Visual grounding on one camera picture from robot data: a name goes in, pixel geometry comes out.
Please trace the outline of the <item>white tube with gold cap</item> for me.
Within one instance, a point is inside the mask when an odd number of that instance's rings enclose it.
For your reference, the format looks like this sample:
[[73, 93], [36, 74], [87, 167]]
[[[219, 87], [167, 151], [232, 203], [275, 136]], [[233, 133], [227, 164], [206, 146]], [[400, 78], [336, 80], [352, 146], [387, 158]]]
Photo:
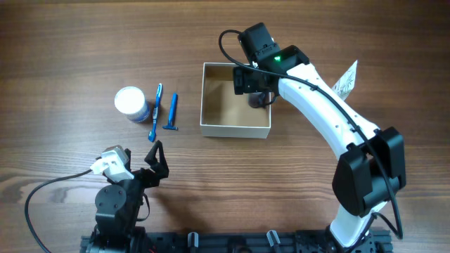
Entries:
[[341, 76], [341, 78], [337, 80], [337, 82], [332, 87], [332, 90], [342, 100], [346, 100], [355, 87], [357, 65], [358, 61], [355, 60], [354, 63], [349, 67], [349, 69]]

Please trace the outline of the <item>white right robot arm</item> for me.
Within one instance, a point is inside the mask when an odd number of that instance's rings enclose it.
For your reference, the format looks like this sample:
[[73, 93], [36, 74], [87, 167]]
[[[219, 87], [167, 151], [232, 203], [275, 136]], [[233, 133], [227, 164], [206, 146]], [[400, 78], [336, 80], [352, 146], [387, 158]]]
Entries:
[[234, 92], [281, 97], [319, 131], [338, 159], [332, 188], [340, 207], [326, 231], [328, 252], [351, 252], [382, 219], [404, 236], [396, 194], [406, 186], [404, 138], [355, 112], [296, 46], [280, 48], [260, 22], [237, 32], [247, 64], [233, 69]]

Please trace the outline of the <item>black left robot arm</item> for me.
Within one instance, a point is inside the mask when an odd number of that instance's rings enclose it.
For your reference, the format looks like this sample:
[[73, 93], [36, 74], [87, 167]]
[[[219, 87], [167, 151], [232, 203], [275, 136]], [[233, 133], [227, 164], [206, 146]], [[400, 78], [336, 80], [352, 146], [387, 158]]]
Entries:
[[145, 189], [157, 187], [169, 176], [161, 141], [156, 141], [144, 162], [150, 167], [132, 171], [131, 151], [116, 145], [105, 149], [90, 166], [94, 174], [107, 178], [109, 185], [96, 195], [96, 225], [83, 237], [81, 252], [156, 252], [143, 227], [138, 227], [139, 210], [148, 205]]

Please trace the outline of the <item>blue spray bottle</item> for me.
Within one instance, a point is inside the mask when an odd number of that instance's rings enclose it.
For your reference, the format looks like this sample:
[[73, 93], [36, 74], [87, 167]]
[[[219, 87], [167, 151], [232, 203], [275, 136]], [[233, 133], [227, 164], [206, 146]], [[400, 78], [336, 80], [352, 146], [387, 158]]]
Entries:
[[248, 105], [251, 108], [265, 108], [268, 93], [256, 92], [250, 93], [247, 97]]

